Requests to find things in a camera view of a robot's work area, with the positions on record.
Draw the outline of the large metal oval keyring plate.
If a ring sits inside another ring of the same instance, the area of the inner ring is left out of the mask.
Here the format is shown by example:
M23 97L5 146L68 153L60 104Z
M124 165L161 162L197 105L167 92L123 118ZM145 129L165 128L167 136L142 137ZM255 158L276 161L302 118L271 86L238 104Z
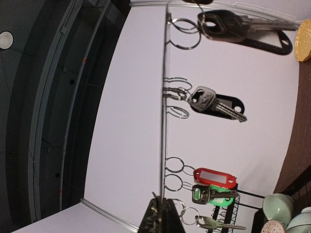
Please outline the large metal oval keyring plate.
M165 161L167 153L167 98L165 97L165 88L167 82L165 78L167 77L167 66L170 61L167 58L167 50L170 48L170 30L168 28L168 21L170 18L169 12L169 2L165 4L165 18L164 18L164 39L163 39L163 59L162 59L162 89L161 89L161 144L160 144L160 198L161 200L165 197Z

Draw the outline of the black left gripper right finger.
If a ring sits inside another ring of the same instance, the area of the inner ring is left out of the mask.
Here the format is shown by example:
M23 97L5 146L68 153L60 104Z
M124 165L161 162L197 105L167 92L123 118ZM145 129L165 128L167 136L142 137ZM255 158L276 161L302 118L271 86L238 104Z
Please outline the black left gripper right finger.
M164 200L162 233L185 233L185 229L172 199Z

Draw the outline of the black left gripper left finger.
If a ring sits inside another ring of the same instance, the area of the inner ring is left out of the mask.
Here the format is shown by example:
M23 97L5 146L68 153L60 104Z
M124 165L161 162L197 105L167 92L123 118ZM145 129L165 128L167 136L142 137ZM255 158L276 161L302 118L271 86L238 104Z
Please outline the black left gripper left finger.
M159 233L161 230L161 198L152 192L153 198L150 200L143 219L140 223L138 233Z

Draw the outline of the silver key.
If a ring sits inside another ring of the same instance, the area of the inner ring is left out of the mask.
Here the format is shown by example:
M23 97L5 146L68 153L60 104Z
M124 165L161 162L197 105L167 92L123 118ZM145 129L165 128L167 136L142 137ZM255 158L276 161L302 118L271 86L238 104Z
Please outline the silver key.
M225 229L235 229L235 230L246 230L245 226L238 226L232 224L226 224L219 221L216 221L207 216L195 216L196 226L203 229L216 230L218 228Z

